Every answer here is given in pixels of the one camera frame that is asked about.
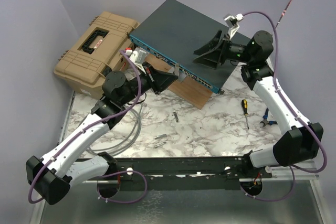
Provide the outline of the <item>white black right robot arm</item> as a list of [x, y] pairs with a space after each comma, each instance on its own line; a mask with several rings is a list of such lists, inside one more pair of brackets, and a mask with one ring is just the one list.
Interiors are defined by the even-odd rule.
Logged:
[[241, 171], [254, 177], [261, 167], [290, 166], [317, 156], [323, 136], [320, 123], [311, 123], [282, 92], [266, 62], [273, 52], [273, 37], [264, 30], [254, 34], [247, 45], [235, 44], [219, 30], [207, 44], [194, 51], [194, 63], [217, 69], [226, 60], [243, 63], [242, 79], [265, 103], [280, 128], [282, 137], [264, 150], [245, 155]]

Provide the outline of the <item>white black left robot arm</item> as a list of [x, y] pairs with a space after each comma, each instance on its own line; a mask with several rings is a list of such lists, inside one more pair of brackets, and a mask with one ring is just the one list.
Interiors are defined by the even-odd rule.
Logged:
[[[143, 93], [153, 90], [155, 94], [159, 94], [178, 79], [172, 73], [156, 70], [147, 62], [142, 66], [144, 71], [136, 71], [132, 80], [127, 80], [121, 71], [110, 71], [102, 85], [102, 98], [78, 128], [41, 158], [32, 156], [26, 162], [30, 185], [29, 203], [36, 204], [45, 200], [54, 205], [67, 195], [71, 187], [86, 180], [95, 177], [119, 179], [122, 174], [136, 173], [134, 170], [119, 169], [117, 161], [106, 152], [101, 152], [81, 164], [77, 164], [76, 160], [132, 109], [130, 106], [125, 107], [127, 103], [136, 105]], [[34, 200], [33, 191], [39, 193], [41, 198]]]

